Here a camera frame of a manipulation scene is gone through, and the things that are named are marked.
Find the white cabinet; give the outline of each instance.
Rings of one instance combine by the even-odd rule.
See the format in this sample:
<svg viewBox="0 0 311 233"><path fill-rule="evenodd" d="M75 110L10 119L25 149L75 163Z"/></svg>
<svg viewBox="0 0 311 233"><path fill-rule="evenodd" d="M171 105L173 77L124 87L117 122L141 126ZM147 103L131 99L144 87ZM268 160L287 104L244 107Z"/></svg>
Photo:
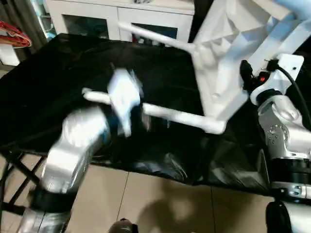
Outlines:
<svg viewBox="0 0 311 233"><path fill-rule="evenodd" d="M81 34L135 41L130 32L120 30L117 21L187 42L194 15L193 0L46 0L57 33Z"/></svg>

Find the tile floor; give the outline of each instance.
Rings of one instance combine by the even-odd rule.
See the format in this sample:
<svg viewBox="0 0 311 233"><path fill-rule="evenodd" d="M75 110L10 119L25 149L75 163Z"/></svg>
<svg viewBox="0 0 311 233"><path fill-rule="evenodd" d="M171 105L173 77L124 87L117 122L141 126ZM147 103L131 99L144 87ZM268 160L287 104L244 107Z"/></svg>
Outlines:
<svg viewBox="0 0 311 233"><path fill-rule="evenodd" d="M23 162L32 168L38 157ZM0 172L4 159L0 157ZM24 176L8 179L5 200ZM28 185L17 204L27 205ZM74 204L69 233L105 233L117 219L137 223L141 233L265 233L272 198L208 186L191 187L162 178L91 166ZM21 217L4 212L2 232L16 232Z"/></svg>
<svg viewBox="0 0 311 233"><path fill-rule="evenodd" d="M6 73L7 73L7 71L0 69L0 78L2 78L2 76L5 75Z"/></svg>

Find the black cable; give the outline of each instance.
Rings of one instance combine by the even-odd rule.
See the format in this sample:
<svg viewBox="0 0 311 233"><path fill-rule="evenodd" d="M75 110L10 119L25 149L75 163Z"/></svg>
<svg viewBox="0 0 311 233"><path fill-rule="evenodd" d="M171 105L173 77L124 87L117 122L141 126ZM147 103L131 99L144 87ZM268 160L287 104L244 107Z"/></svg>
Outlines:
<svg viewBox="0 0 311 233"><path fill-rule="evenodd" d="M2 179L1 179L1 183L0 183L0 232L1 232L1 223L2 223L2 203L4 201L4 190L5 190L5 181L6 179L3 179L4 177L6 177L6 173L9 170L9 163L6 162L3 172L2 172Z"/></svg>
<svg viewBox="0 0 311 233"><path fill-rule="evenodd" d="M297 83L295 82L295 80L292 78L292 76L285 70L283 69L282 67L280 67L279 65L277 65L276 69L278 69L279 71L281 71L288 79L289 81L292 83L292 85L294 86L300 100L301 100L301 103L302 103L302 110L304 111L304 114L305 116L307 117L307 123L308 123L308 130L311 130L311 117L310 117L310 112L308 110L308 107L307 107L307 103L305 101L305 98L303 97Z"/></svg>

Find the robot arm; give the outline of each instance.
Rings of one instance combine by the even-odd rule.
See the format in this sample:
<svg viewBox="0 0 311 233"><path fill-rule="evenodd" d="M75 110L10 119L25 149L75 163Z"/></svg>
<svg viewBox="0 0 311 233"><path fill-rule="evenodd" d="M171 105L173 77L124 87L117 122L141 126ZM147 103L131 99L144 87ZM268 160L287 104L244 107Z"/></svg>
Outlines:
<svg viewBox="0 0 311 233"><path fill-rule="evenodd" d="M73 112L64 120L62 134L48 153L19 233L64 232L93 153L118 127L126 136L131 134L130 113L140 104L139 86L120 69L115 71L108 92L112 111L107 116L97 106Z"/></svg>
<svg viewBox="0 0 311 233"><path fill-rule="evenodd" d="M296 71L303 58L283 54L278 66ZM310 232L311 215L311 132L302 124L302 115L283 95L290 84L279 71L254 77L250 65L243 61L241 76L251 101L258 105L259 124L268 149L268 173L275 202L268 205L268 232Z"/></svg>

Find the black tablecloth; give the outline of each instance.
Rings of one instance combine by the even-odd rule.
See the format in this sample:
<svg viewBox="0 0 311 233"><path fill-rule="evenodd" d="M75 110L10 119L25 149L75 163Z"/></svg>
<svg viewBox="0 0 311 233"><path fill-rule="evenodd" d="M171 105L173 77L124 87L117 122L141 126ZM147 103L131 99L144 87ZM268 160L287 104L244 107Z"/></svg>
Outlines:
<svg viewBox="0 0 311 233"><path fill-rule="evenodd" d="M83 99L82 88L106 92L112 67L135 71L143 83L144 102L203 114L186 52L60 34L0 79L2 150L47 154L63 119L92 104ZM302 91L308 93L310 81L300 76ZM96 153L93 163L190 185L269 194L265 147L250 103L233 116L222 135L153 118L149 132L114 138Z"/></svg>

